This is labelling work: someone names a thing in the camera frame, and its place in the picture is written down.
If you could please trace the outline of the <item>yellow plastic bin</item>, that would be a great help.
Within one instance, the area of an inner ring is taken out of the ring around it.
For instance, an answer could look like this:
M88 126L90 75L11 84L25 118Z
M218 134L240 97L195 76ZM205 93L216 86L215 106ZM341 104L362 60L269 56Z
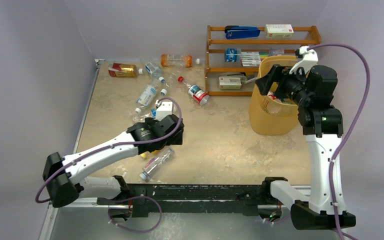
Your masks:
M289 99L281 101L273 96L274 83L267 95L261 95L255 85L248 108L251 128L260 135L281 136L292 131L299 123L298 106Z

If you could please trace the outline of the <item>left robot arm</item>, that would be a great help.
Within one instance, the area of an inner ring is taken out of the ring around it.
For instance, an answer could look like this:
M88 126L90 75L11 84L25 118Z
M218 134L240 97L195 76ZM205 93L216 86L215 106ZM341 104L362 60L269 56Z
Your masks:
M42 173L44 184L39 190L47 190L48 202L54 208L65 207L80 198L104 198L122 205L128 201L129 191L120 176L97 178L90 175L123 159L170 145L182 145L183 131L183 119L170 114L162 120L146 118L82 152L66 156L54 152L46 158Z

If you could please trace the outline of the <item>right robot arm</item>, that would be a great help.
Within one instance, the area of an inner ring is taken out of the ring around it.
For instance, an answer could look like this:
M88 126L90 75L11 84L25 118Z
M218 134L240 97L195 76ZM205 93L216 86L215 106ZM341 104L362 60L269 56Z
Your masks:
M311 190L306 196L285 178L267 177L260 196L268 204L276 200L290 211L297 230L333 230L356 225L356 216L348 212L342 194L340 159L335 154L342 143L343 116L331 102L338 84L334 69L316 65L309 71L275 64L257 79L260 95L288 99L298 107L298 121L310 152Z

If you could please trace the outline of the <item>crushed blue label bottle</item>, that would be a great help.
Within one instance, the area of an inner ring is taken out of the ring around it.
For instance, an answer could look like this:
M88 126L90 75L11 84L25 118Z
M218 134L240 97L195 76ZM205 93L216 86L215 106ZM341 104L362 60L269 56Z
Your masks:
M141 109L137 107L130 113L130 119L132 120L133 123L144 122L147 118L154 119L155 117L156 117L155 108Z

